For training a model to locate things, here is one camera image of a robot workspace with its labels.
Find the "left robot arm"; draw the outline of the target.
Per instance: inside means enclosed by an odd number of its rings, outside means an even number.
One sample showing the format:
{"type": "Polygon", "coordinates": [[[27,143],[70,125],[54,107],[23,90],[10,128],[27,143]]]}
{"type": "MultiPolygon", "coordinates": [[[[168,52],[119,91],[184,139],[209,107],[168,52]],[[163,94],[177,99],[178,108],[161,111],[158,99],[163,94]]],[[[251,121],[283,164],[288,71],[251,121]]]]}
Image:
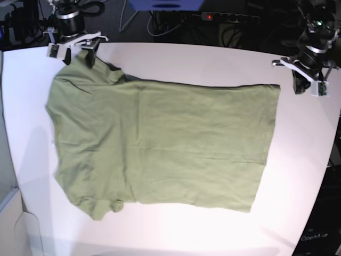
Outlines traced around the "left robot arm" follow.
{"type": "Polygon", "coordinates": [[[295,94],[310,89],[316,97],[329,95],[330,73],[340,70],[332,59],[327,58],[334,42],[340,38],[340,23],[335,17],[335,1],[298,1],[304,27],[296,47],[298,54],[273,60],[272,66],[284,66],[293,75],[295,94]]]}

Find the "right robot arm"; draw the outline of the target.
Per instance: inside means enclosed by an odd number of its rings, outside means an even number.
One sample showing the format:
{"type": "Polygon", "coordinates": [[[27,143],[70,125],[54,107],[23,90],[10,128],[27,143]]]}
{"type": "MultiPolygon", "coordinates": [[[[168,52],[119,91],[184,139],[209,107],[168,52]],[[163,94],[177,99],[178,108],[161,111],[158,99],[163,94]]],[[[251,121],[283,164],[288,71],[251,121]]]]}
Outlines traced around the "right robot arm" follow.
{"type": "Polygon", "coordinates": [[[71,63],[71,49],[79,47],[87,51],[85,62],[88,68],[95,64],[100,41],[108,41],[108,37],[99,30],[86,30],[85,18],[96,18],[105,11],[105,4],[90,1],[83,5],[80,1],[50,1],[53,7],[52,23],[43,32],[50,38],[47,56],[71,63]]]}

